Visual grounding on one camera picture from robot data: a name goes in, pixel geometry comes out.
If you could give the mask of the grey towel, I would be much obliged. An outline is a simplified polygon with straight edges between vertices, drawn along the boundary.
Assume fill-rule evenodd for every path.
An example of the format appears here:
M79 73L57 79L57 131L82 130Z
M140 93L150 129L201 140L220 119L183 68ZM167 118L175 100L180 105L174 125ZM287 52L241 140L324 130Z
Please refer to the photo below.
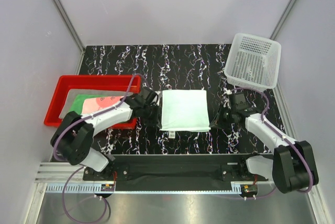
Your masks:
M59 113L59 118L63 119L67 113L70 111L70 107L73 104L77 95L101 95L101 96L130 96L133 93L125 91L103 91L103 90L94 90L94 89L71 89L65 99L64 106Z

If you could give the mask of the pink towel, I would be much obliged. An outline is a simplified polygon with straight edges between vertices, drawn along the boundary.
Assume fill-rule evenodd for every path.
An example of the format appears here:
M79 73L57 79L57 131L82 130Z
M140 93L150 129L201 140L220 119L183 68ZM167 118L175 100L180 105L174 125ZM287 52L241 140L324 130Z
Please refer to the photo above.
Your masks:
M81 114L94 113L96 111L116 105L120 102L122 98L123 96L106 96L106 97L87 98L84 100Z

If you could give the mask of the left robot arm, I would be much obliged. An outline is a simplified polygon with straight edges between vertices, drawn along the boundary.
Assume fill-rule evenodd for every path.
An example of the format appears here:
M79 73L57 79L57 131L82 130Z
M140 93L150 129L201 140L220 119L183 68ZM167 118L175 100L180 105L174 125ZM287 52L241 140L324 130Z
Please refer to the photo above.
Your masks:
M138 94L126 94L96 112L85 115L74 111L67 113L50 140L54 157L71 165L89 167L101 180L109 179L113 174L113 161L92 148L94 137L111 126L134 118L156 127L161 97L161 92L145 87Z

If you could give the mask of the green towel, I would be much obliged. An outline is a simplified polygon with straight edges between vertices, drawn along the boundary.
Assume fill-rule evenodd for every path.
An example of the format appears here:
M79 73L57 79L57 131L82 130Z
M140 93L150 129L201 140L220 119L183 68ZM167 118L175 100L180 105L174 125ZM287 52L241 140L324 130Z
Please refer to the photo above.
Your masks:
M74 111L78 114L81 114L82 111L82 106L84 103L84 100L87 98L94 98L94 97L106 97L106 96L101 96L101 95L77 95L73 104L70 107L69 111Z

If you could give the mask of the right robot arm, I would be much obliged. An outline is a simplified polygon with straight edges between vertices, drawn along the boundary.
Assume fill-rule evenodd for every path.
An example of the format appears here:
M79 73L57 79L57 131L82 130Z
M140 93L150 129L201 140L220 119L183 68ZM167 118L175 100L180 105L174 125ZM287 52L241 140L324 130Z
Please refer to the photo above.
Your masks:
M252 154L238 166L238 175L250 180L255 175L274 182L283 194L297 191L308 193L319 182L312 146L297 141L275 127L266 118L269 104L263 110L252 106L242 88L227 90L228 106L220 105L211 128L223 129L228 124L240 124L261 140L273 157Z

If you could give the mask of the white towel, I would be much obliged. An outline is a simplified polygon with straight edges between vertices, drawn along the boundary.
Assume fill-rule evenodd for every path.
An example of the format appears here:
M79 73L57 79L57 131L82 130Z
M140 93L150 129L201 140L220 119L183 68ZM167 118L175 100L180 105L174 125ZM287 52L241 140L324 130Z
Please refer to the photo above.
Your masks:
M162 131L208 132L209 115L205 90L164 90Z

